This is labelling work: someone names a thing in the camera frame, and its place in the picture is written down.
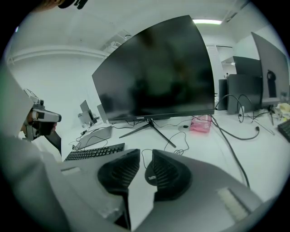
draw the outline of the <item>white desk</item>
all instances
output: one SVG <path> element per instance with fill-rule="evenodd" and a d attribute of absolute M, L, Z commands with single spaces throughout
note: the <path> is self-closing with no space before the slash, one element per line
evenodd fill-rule
<path fill-rule="evenodd" d="M 239 137 L 248 138 L 254 136 L 256 134 L 255 127 L 259 126 L 255 122 L 251 123 L 252 120 L 250 118 L 245 118 L 244 122 L 240 123 L 237 115 L 227 115 L 226 111 L 216 111 L 214 117 L 221 128 Z M 191 118 L 192 117 L 177 117 L 169 120 L 156 121 L 156 123 L 159 126 L 168 123 L 176 125 L 183 120 Z M 289 175 L 290 144 L 278 132 L 276 126 L 271 124 L 267 114 L 257 119 L 264 127 L 272 130 L 275 135 L 270 134 L 259 126 L 260 134 L 253 140 L 241 141 L 227 134 L 226 136 L 248 176 L 252 191 L 254 191 L 262 201 L 266 201 L 279 194 Z M 124 142 L 125 149 L 138 148 L 140 151 L 144 149 L 163 150 L 167 142 L 150 128 L 119 139 L 119 136 L 145 124 L 146 122 L 142 122 L 132 129 L 126 128 L 118 130 L 113 128 L 112 136 L 108 139 L 107 146 Z M 190 125 L 190 121 L 185 121 L 180 125 Z M 94 125 L 90 130 L 104 126 L 106 126 L 106 124 Z M 114 126 L 124 127 L 128 126 L 128 124 L 115 124 Z M 158 128 L 158 130 L 167 138 L 179 132 L 178 126 L 166 126 Z M 68 144 L 79 137 L 82 131 L 84 131 L 84 128 L 79 127 L 68 131 L 62 136 L 63 160 L 72 151 L 72 145 Z M 189 150 L 185 151 L 183 156 L 211 163 L 223 169 L 237 180 L 245 183 L 244 177 L 218 128 L 212 125 L 208 134 L 193 131 L 188 131 L 186 134 Z M 187 148 L 184 142 L 183 133 L 172 138 L 172 142 L 177 146 L 176 149 Z M 102 141 L 89 146 L 88 149 L 102 147 L 104 144 L 105 141 Z M 176 149 L 168 145 L 166 151 L 173 152 Z M 147 166 L 152 159 L 151 151 L 144 151 L 143 154 L 145 165 Z M 140 156 L 140 169 L 129 186 L 129 210 L 132 230 L 138 227 L 153 207 L 156 187 L 147 184 L 144 173 L 145 168 L 143 159 L 142 156 Z"/>

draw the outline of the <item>black keyboard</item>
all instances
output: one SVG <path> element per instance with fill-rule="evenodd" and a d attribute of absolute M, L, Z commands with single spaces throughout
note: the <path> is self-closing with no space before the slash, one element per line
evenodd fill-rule
<path fill-rule="evenodd" d="M 72 151 L 71 153 L 69 153 L 69 155 L 64 161 L 83 160 L 83 159 L 88 159 L 88 158 L 97 157 L 97 156 L 109 155 L 109 154 L 123 151 L 124 147 L 125 147 L 125 143 L 120 143 L 120 144 L 108 146 L 108 147 L 101 147 L 101 148 L 82 150 L 82 151 L 80 150 Z"/>
<path fill-rule="evenodd" d="M 278 131 L 290 142 L 290 119 L 279 124 Z"/>

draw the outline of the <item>monitor stand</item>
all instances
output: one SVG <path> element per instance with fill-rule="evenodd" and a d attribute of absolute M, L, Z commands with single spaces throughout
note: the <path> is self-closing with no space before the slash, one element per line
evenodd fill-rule
<path fill-rule="evenodd" d="M 119 139 L 120 138 L 123 138 L 123 137 L 126 137 L 128 135 L 134 134 L 134 133 L 136 133 L 138 131 L 141 131 L 141 130 L 147 128 L 147 127 L 153 128 L 159 135 L 161 135 L 162 138 L 164 138 L 166 140 L 166 142 L 168 142 L 171 146 L 173 146 L 174 148 L 176 148 L 176 146 L 169 139 L 167 139 L 159 130 L 156 129 L 156 127 L 155 127 L 155 125 L 154 125 L 154 123 L 153 123 L 153 121 L 151 119 L 148 120 L 148 124 L 146 124 L 146 125 L 138 128 L 138 129 L 136 129 L 134 131 L 131 131 L 128 134 L 122 135 L 121 137 L 119 137 Z"/>

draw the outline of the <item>ceiling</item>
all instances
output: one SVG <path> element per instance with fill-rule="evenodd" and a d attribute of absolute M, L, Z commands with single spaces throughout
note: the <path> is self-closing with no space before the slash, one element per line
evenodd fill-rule
<path fill-rule="evenodd" d="M 88 0 L 82 10 L 70 6 L 31 13 L 13 36 L 11 53 L 43 45 L 73 45 L 103 49 L 112 40 L 123 42 L 167 19 L 226 21 L 248 0 Z"/>

